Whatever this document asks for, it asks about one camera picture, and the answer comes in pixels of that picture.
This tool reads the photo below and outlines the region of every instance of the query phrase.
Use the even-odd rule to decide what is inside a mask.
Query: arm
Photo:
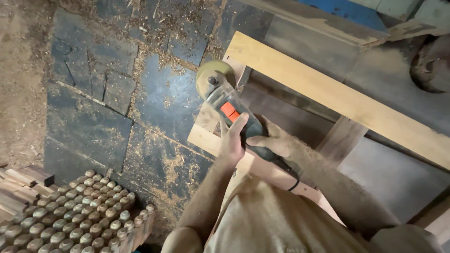
[[[371,194],[343,175],[322,155],[265,117],[262,120],[269,130],[269,137],[248,138],[247,144],[267,147],[301,167],[350,230],[370,239],[380,229],[400,224]]]
[[[241,114],[229,131],[226,130],[225,124],[220,122],[222,146],[219,155],[178,222],[177,228],[194,229],[203,244],[206,243],[217,221],[234,169],[239,160],[244,157],[245,149],[241,145],[239,134],[247,120],[248,114]]]

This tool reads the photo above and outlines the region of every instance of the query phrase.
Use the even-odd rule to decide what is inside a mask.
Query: orange switch
[[[226,102],[225,104],[223,104],[220,109],[225,114],[225,116],[231,120],[231,122],[234,122],[240,115],[230,104],[230,102]]]

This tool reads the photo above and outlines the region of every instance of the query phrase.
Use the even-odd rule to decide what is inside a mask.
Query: angle grinder
[[[236,88],[236,79],[232,67],[223,61],[212,60],[202,65],[195,77],[197,92],[211,107],[224,119],[228,127],[242,113],[248,113],[248,121],[241,132],[241,139],[246,140],[253,136],[269,136],[267,129],[255,115],[242,103]],[[297,179],[294,189],[299,182],[298,174],[286,164],[282,157],[266,147],[247,146],[262,159],[278,165],[289,175]]]

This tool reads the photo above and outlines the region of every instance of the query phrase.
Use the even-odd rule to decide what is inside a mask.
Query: blue object
[[[374,9],[347,0],[297,0],[297,2],[320,9],[354,23],[387,32],[386,27]]]

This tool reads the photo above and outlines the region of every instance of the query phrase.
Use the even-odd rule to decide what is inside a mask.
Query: dirty floor
[[[263,40],[273,15],[236,0],[2,0],[0,14],[0,161],[59,184],[110,176],[155,204],[161,245],[213,160],[187,142],[197,68],[236,30]]]

